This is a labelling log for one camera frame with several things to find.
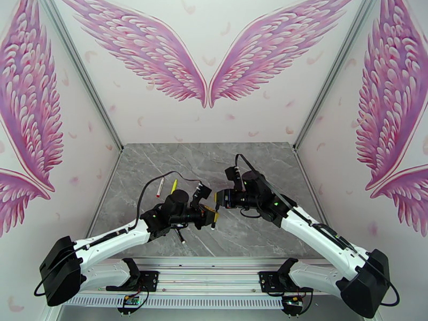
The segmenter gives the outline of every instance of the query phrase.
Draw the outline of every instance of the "metal frame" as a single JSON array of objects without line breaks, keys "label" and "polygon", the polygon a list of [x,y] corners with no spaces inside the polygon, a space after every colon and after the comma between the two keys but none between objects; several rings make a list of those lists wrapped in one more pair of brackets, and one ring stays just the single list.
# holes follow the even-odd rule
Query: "metal frame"
[{"label": "metal frame", "polygon": [[[152,257],[134,259],[140,270],[159,271],[157,291],[150,293],[145,308],[162,309],[282,309],[280,297],[262,293],[259,271],[276,271],[285,258]],[[108,259],[106,263],[117,263]],[[325,259],[305,263],[330,266]],[[125,294],[84,291],[63,305],[117,308]],[[315,292],[314,295],[326,295]]]},{"label": "metal frame", "polygon": [[68,32],[67,27],[65,26],[65,23],[58,11],[58,7],[55,4],[54,0],[40,0],[40,3],[42,4],[43,8],[45,9],[46,13],[48,14],[48,17],[50,18],[63,46],[65,51],[68,54],[68,57],[72,61],[74,68],[76,69],[77,74],[80,77],[80,80],[82,81],[83,87],[88,92],[89,97],[92,100],[92,103],[94,104],[96,110],[100,114],[101,120],[106,126],[108,132],[110,133],[111,137],[113,138],[114,144],[119,149],[119,151],[123,150],[123,143],[120,140],[120,137],[118,133],[116,132],[116,129],[113,126],[113,123],[110,120],[109,115],[107,114],[107,111],[105,110],[105,107],[101,101],[101,98],[88,74],[88,71],[85,68],[85,65],[77,51],[76,46],[74,45],[73,40],[71,39],[71,36]]},{"label": "metal frame", "polygon": [[300,171],[303,174],[303,178],[304,178],[306,184],[308,185],[309,193],[310,193],[310,195],[312,197],[312,200],[314,201],[315,208],[318,211],[318,214],[319,214],[319,217],[321,219],[321,222],[323,222],[324,224],[327,224],[327,225],[330,226],[329,220],[327,218],[327,215],[324,213],[323,206],[321,205],[321,201],[318,198],[318,195],[317,195],[317,192],[315,190],[315,187],[313,186],[311,180],[309,179],[308,174],[306,173],[306,170],[305,170],[305,168],[303,166],[303,163],[300,160],[299,153],[294,148],[293,148],[293,154],[294,154],[294,157],[297,160],[297,164],[299,165]]},{"label": "metal frame", "polygon": [[355,39],[357,38],[361,30],[361,26],[365,23],[367,16],[373,9],[376,1],[377,0],[362,0],[360,8],[358,9],[357,14],[355,15],[355,18],[351,24],[351,27],[349,28],[345,40],[343,41],[342,46],[340,47],[339,52],[336,56],[336,59],[334,60],[333,65],[327,74],[327,78],[325,79],[321,90],[319,91],[318,96],[315,100],[315,103],[311,111],[309,112],[309,115],[306,118],[302,129],[297,135],[295,143],[293,144],[293,147],[296,151],[299,151],[299,148],[302,145],[304,138],[306,137],[310,127],[314,123],[321,109],[321,106],[323,105],[330,89],[332,88],[340,70],[345,64],[346,57],[354,46]]},{"label": "metal frame", "polygon": [[[123,144],[105,110],[104,105],[102,104],[101,98],[91,81],[83,61],[77,52],[77,49],[64,24],[64,21],[62,20],[61,15],[59,14],[54,0],[40,0],[40,2],[50,17],[50,20],[52,21],[52,24],[56,29],[70,60],[75,66],[75,69],[86,91],[92,99],[92,102],[94,103],[95,108],[98,110],[109,133],[111,134],[115,145],[120,151],[118,160],[116,161],[115,166],[110,174],[109,181],[106,184],[103,195],[92,218],[87,232],[87,236],[89,236],[94,228],[94,222],[100,213],[108,188],[122,157]],[[339,71],[343,67],[345,58],[349,54],[355,42],[360,27],[365,22],[365,19],[367,18],[370,10],[373,8],[375,2],[376,0],[362,0],[351,28],[348,31],[348,34],[323,83],[323,86],[318,93],[316,101],[297,136],[296,142],[293,145],[293,152],[299,167],[303,173],[305,181],[309,186],[311,196],[315,202],[320,218],[325,223],[328,222],[327,218],[317,197],[316,191],[299,158],[298,151],[310,127],[312,126],[312,123],[314,122],[320,107],[324,103],[328,92],[335,82]],[[259,304],[259,306],[256,307],[257,309],[279,308],[278,305],[275,305],[275,302],[278,302],[278,298],[268,296],[266,297],[266,294],[261,293],[260,287],[258,285],[257,273],[258,271],[277,270],[285,261],[285,258],[152,257],[135,258],[134,260],[137,262],[140,270],[160,271],[158,291],[156,293],[150,294],[151,300],[149,301],[149,305],[147,307],[219,309],[222,308],[222,305],[220,304],[224,302],[224,304],[228,305],[233,304],[233,306],[227,306],[228,309],[235,307],[248,309],[250,308],[248,304]],[[312,265],[331,266],[331,264],[324,259],[303,259],[301,261]],[[97,304],[94,303],[95,301],[89,301],[89,299],[94,296],[98,298],[98,302],[105,303],[106,300],[103,300],[105,295],[123,296],[123,293],[119,294],[115,292],[106,292],[103,290],[97,292],[83,292],[64,305],[77,304],[79,306],[88,306],[89,303]],[[193,301],[192,303],[192,299],[197,299],[198,301],[196,303]],[[57,320],[60,318],[61,311],[61,307],[46,307],[43,311],[42,318],[49,321]]]},{"label": "metal frame", "polygon": [[100,201],[98,202],[97,208],[95,209],[95,213],[92,216],[92,219],[91,219],[91,222],[89,224],[88,231],[86,232],[85,238],[90,237],[90,235],[91,235],[91,233],[95,227],[95,221],[97,220],[98,215],[100,215],[100,212],[101,212],[101,209],[103,207],[105,198],[107,197],[107,192],[109,191],[110,185],[113,182],[114,175],[116,174],[116,170],[119,166],[120,160],[122,159],[123,153],[124,153],[123,150],[121,150],[119,152],[119,155],[118,155],[117,160],[114,164],[114,167],[110,172],[109,179],[108,179],[107,183],[105,184],[105,187],[103,189],[103,193],[101,195]]}]

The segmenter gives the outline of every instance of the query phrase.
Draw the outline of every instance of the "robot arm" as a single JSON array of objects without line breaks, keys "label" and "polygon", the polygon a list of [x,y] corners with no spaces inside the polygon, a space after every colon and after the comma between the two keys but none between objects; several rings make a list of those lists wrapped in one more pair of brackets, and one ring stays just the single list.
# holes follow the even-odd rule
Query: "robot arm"
[{"label": "robot arm", "polygon": [[[215,211],[199,204],[201,198],[206,199],[211,193],[210,189],[200,184],[190,206],[187,205],[188,194],[176,190],[163,204],[156,205],[136,221],[113,231],[76,242],[72,242],[69,236],[59,239],[40,266],[42,281],[35,295],[45,295],[48,305],[56,306],[84,289],[108,285],[106,290],[134,291],[145,275],[132,259],[123,259],[114,264],[102,262],[127,248],[165,236],[171,229],[179,232],[188,223],[194,223],[199,230],[208,225],[214,228],[219,216],[217,210],[222,206],[256,209],[263,219],[294,234],[334,266],[311,266],[289,258],[277,273],[284,292],[317,289],[342,298],[361,316],[373,317],[389,286],[393,287],[389,281],[387,257],[376,249],[366,252],[313,219],[297,203],[277,192],[263,175],[243,159],[251,171],[244,173],[241,179],[235,159],[235,166],[226,170],[228,180],[233,180],[235,186],[216,193]],[[41,285],[45,293],[38,294]]]},{"label": "robot arm", "polygon": [[[130,247],[145,244],[171,229],[180,229],[193,223],[200,230],[213,227],[219,214],[199,204],[208,198],[211,190],[199,184],[188,206],[189,195],[175,190],[165,202],[146,211],[139,219],[113,231],[91,238],[72,242],[69,236],[59,239],[40,266],[42,281],[35,291],[36,296],[45,295],[48,306],[62,304],[79,291],[107,286],[112,291],[133,291],[141,277],[132,259],[106,264],[103,260]],[[38,294],[43,284],[45,293]]]},{"label": "robot arm", "polygon": [[256,209],[263,219],[294,234],[334,266],[323,268],[288,259],[278,270],[284,292],[317,289],[342,298],[359,315],[372,318],[392,285],[385,254],[377,249],[369,253],[339,236],[329,226],[319,223],[296,202],[278,193],[243,159],[251,171],[241,178],[235,159],[235,166],[225,171],[235,186],[216,193],[217,208]]}]

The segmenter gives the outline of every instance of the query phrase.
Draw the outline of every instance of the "red marker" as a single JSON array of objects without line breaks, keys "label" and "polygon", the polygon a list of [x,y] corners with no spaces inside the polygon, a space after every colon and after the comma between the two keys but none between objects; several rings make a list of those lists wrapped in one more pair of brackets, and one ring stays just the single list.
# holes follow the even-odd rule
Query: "red marker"
[{"label": "red marker", "polygon": [[161,196],[162,187],[164,186],[165,178],[160,180],[159,188],[157,189],[156,197],[159,198]]}]

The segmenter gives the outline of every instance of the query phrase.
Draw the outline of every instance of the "pink angel wings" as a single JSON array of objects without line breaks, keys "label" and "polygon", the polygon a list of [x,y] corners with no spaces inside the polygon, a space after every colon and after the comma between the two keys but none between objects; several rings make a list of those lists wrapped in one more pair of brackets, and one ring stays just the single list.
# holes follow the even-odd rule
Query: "pink angel wings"
[{"label": "pink angel wings", "polygon": [[261,16],[233,42],[209,86],[210,106],[237,100],[290,67],[334,28],[351,0],[307,0]]},{"label": "pink angel wings", "polygon": [[234,101],[291,66],[335,27],[351,0],[307,0],[247,25],[207,83],[179,36],[162,21],[103,0],[63,0],[83,29],[125,66],[179,101],[194,97],[203,107]]},{"label": "pink angel wings", "polygon": [[63,0],[103,48],[167,96],[207,105],[206,83],[180,37],[162,21],[103,0]]},{"label": "pink angel wings", "polygon": [[21,223],[28,201],[55,191],[49,171],[61,162],[62,136],[55,64],[35,0],[21,0],[0,51],[0,122],[21,173],[0,169],[0,236]]},{"label": "pink angel wings", "polygon": [[425,236],[426,168],[392,175],[428,104],[424,41],[403,0],[381,0],[380,20],[373,24],[364,60],[356,144],[358,160],[371,169],[366,189],[377,187],[372,197],[384,194],[393,198],[400,221],[405,216]]}]

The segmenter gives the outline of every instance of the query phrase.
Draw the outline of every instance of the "grey marble tabletop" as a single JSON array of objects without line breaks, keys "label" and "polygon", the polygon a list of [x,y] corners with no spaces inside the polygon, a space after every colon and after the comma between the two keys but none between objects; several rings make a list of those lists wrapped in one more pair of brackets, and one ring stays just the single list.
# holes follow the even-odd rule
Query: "grey marble tabletop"
[{"label": "grey marble tabletop", "polygon": [[[170,170],[180,172],[185,178],[198,178],[210,187],[211,196],[201,203],[214,207],[214,193],[233,187],[232,182],[227,181],[224,170],[234,165],[234,156],[237,153],[244,154],[270,183],[320,220],[288,143],[128,144],[125,146],[101,212],[95,220],[92,235],[104,233],[132,221],[144,184]],[[247,170],[243,161],[240,161],[239,165],[241,173]],[[162,202],[170,193],[176,178],[177,188],[187,191],[191,196],[197,183],[184,181],[178,175],[172,174],[165,178],[160,198],[156,198],[158,181],[148,187],[142,201],[142,211]],[[205,227],[198,231],[193,225],[182,230],[185,244],[180,242],[175,232],[170,232],[155,241],[125,250],[117,257],[320,257],[300,239],[262,218],[244,218],[238,209],[220,208],[219,212],[220,218],[215,230]]]}]

